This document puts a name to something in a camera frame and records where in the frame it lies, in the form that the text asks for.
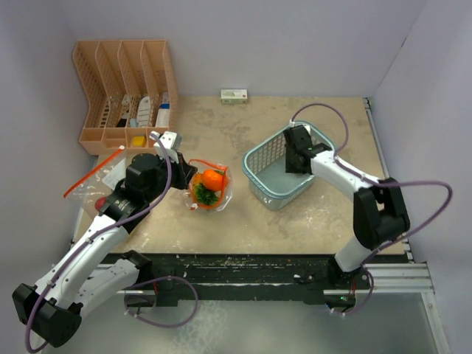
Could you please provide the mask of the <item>orange peeled fruit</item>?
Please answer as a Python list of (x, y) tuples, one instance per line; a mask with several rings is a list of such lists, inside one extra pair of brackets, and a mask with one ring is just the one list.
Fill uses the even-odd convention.
[(209, 207), (213, 206), (219, 199), (216, 192), (204, 186), (201, 173), (196, 173), (192, 179), (192, 193), (197, 204)]

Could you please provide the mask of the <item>clear orange-zip bag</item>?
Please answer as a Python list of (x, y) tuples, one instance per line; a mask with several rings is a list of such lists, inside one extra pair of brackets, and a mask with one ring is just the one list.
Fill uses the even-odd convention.
[(124, 179), (126, 168), (126, 150), (120, 145), (110, 156), (99, 162), (92, 170), (75, 182), (64, 194), (68, 201), (79, 203), (83, 211), (93, 218), (99, 211), (95, 201), (108, 197)]

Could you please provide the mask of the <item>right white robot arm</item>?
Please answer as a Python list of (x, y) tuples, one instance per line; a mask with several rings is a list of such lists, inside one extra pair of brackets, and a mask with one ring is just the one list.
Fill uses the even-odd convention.
[(353, 236), (329, 262), (327, 277), (335, 288), (346, 288), (354, 271), (381, 246), (409, 231), (403, 194), (393, 178), (379, 179), (340, 159), (325, 143), (315, 144), (304, 125), (283, 131), (286, 173), (322, 178), (353, 203)]

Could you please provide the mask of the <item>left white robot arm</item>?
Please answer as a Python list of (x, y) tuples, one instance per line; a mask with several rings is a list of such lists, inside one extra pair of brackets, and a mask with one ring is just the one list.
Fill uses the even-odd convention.
[[(15, 310), (26, 326), (28, 353), (38, 353), (47, 345), (64, 345), (86, 315), (117, 291), (156, 284), (151, 260), (136, 251), (127, 251), (95, 277), (92, 272), (169, 189), (187, 189), (197, 171), (179, 152), (142, 153), (132, 158), (112, 192), (97, 200), (97, 215), (80, 240), (34, 285), (21, 283), (14, 290)], [(32, 346), (32, 334), (44, 340), (42, 347)]]

